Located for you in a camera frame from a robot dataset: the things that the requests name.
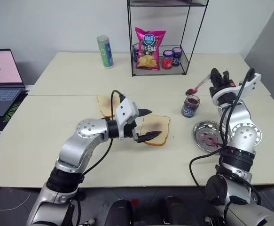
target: laptop screen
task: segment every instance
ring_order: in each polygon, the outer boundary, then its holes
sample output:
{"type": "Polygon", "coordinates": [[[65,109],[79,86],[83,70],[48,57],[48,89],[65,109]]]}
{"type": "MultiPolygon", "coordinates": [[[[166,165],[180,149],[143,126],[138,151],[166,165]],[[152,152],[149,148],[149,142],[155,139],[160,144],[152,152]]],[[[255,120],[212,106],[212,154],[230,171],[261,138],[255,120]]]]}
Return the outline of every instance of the laptop screen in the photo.
{"type": "Polygon", "coordinates": [[[9,49],[0,49],[0,85],[23,86],[15,60],[9,49]]]}

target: bread slice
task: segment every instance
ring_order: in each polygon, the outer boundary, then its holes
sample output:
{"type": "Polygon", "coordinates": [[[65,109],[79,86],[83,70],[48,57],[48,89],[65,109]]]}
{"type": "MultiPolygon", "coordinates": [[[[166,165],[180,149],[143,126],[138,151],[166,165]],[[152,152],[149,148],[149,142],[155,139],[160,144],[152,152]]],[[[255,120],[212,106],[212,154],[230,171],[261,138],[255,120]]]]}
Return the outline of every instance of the bread slice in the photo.
{"type": "Polygon", "coordinates": [[[163,146],[166,143],[169,132],[170,118],[167,116],[148,114],[143,117],[141,134],[144,135],[151,131],[161,131],[162,133],[156,138],[146,141],[145,143],[153,146],[163,146]]]}
{"type": "MultiPolygon", "coordinates": [[[[97,101],[99,104],[99,109],[104,117],[112,117],[110,110],[110,96],[108,95],[100,95],[97,97],[97,101]]],[[[113,114],[115,116],[116,108],[120,104],[119,95],[115,94],[113,96],[113,114]]]]}

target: laptop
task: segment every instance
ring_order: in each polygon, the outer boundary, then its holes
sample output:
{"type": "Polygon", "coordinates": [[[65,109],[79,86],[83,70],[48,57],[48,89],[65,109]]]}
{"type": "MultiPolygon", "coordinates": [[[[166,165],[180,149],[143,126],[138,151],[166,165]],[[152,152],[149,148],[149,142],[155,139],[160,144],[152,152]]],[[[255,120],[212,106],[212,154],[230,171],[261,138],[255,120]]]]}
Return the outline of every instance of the laptop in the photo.
{"type": "Polygon", "coordinates": [[[25,90],[10,49],[0,49],[0,116],[3,116],[21,91],[25,90]]]}

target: laptop keyboard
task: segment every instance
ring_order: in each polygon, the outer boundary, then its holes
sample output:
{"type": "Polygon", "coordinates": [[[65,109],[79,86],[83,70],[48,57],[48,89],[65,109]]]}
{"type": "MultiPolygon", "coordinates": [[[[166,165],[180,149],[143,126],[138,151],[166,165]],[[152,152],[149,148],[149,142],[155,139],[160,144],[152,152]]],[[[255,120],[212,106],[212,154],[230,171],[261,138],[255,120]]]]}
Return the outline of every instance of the laptop keyboard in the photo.
{"type": "Polygon", "coordinates": [[[0,89],[0,101],[12,101],[20,89],[0,89]]]}

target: wire rack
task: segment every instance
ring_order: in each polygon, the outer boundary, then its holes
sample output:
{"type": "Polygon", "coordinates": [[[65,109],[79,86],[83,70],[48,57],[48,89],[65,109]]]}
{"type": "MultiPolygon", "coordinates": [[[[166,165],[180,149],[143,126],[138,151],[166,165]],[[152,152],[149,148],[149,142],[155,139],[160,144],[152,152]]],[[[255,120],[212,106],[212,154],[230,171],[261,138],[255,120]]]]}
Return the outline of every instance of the wire rack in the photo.
{"type": "Polygon", "coordinates": [[[128,15],[128,30],[129,30],[129,39],[130,39],[130,52],[131,52],[131,66],[132,66],[132,76],[145,76],[145,75],[186,75],[190,61],[192,59],[192,55],[195,49],[195,45],[197,42],[197,38],[202,27],[202,23],[204,20],[204,16],[208,7],[209,0],[127,0],[127,15],[128,15]],[[160,70],[146,70],[136,68],[136,62],[133,60],[133,38],[132,38],[132,7],[185,7],[187,11],[186,20],[182,23],[183,33],[180,43],[175,43],[175,45],[164,45],[159,47],[159,63],[160,70]],[[188,54],[188,57],[182,47],[182,42],[185,34],[186,25],[188,22],[188,17],[190,14],[190,10],[193,7],[204,7],[204,13],[201,17],[200,25],[197,30],[197,35],[192,47],[192,51],[188,54]],[[172,66],[170,69],[164,69],[161,67],[162,59],[163,59],[163,51],[166,49],[172,49],[173,47],[180,47],[183,50],[181,62],[179,66],[172,66]]]}

